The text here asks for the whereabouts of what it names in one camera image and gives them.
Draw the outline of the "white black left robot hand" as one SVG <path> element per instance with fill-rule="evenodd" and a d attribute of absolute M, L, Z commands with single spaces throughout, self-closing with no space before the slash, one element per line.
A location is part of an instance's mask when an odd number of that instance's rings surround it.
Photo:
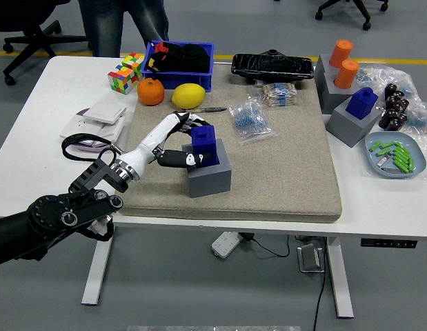
<path fill-rule="evenodd" d="M 170 135 L 182 132 L 191 135 L 196 128 L 208 126 L 209 123 L 191 112 L 173 112 L 165 117 L 136 149 L 123 153 L 117 158 L 112 169 L 127 182 L 138 181 L 143 176 L 148 164 L 153 161 L 168 168 L 190 168 L 205 163 L 210 153 L 195 154 L 182 150 L 166 150 L 164 144 Z"/>

